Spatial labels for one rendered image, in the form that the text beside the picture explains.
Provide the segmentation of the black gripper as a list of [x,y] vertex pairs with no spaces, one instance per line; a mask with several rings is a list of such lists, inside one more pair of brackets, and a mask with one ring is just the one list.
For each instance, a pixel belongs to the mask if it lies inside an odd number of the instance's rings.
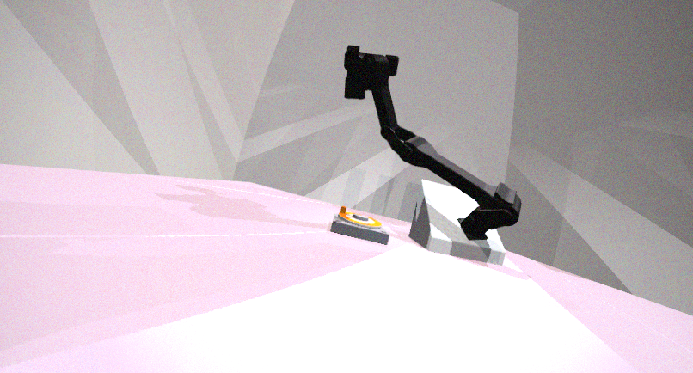
[[[386,55],[385,57],[389,60],[389,75],[390,76],[396,76],[399,58],[397,56],[390,56],[390,55]],[[345,59],[344,59],[344,67],[345,67]],[[346,70],[346,67],[345,67],[345,70]]]

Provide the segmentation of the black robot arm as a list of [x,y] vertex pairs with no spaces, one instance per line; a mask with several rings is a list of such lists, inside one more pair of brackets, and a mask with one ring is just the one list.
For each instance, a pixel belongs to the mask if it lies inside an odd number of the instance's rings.
[[[466,218],[458,218],[468,240],[487,240],[488,230],[513,226],[519,218],[521,198],[500,182],[491,186],[441,156],[424,138],[398,125],[389,91],[389,60],[380,54],[363,54],[360,46],[348,46],[345,58],[345,98],[363,100],[371,91],[380,134],[404,161],[428,168],[476,201]],[[404,142],[402,142],[402,141]]]

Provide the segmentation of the orange round plate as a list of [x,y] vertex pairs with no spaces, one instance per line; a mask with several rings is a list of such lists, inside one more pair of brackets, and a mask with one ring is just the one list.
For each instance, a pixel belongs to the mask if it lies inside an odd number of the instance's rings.
[[352,224],[355,224],[355,225],[358,225],[361,227],[365,227],[365,228],[370,228],[370,229],[380,229],[382,226],[382,224],[380,224],[380,222],[374,218],[373,219],[369,218],[369,221],[365,221],[365,222],[356,220],[356,219],[352,218],[353,214],[355,214],[355,213],[346,212],[346,210],[347,210],[347,208],[345,206],[342,206],[340,209],[340,213],[338,214],[338,217],[347,223],[352,223]]

